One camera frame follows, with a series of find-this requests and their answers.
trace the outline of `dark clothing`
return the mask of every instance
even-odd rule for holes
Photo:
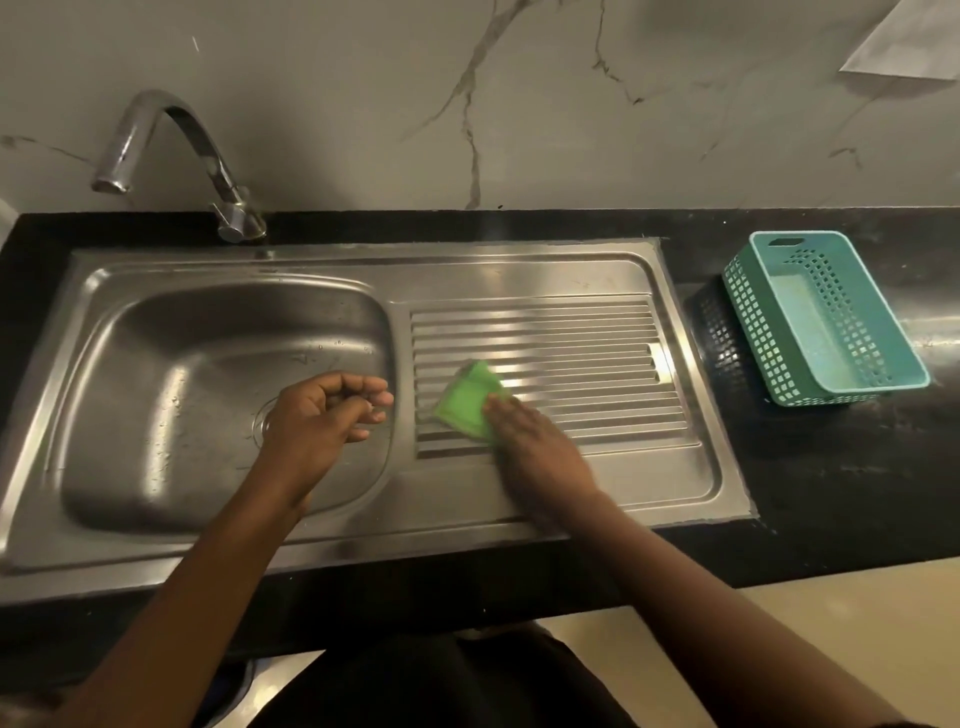
[[[636,726],[569,648],[537,629],[396,637],[318,657],[251,728]]]

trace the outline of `right hand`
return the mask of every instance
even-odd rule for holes
[[[496,435],[503,484],[521,505],[569,526],[606,499],[577,446],[534,407],[490,395],[484,414]]]

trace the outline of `person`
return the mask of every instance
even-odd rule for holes
[[[284,389],[236,494],[51,724],[189,726],[257,582],[306,512],[314,486],[344,446],[369,435],[359,425],[382,423],[379,408],[393,400],[383,379],[346,373]],[[905,724],[811,644],[625,516],[597,487],[576,446],[536,409],[490,398],[485,413],[499,443],[503,485],[609,570],[717,725]],[[470,641],[398,636],[328,650],[253,725],[387,721],[634,725],[572,652],[536,628]]]

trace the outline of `floor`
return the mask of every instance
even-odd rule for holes
[[[745,594],[911,719],[960,728],[960,558],[773,584]],[[577,653],[644,728],[713,725],[632,610],[540,623]],[[244,728],[318,654],[265,664],[220,728]]]

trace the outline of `green sponge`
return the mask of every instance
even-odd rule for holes
[[[487,362],[471,361],[446,386],[433,414],[468,437],[491,443],[493,432],[483,415],[483,405],[488,395],[502,396],[505,392],[502,382]]]

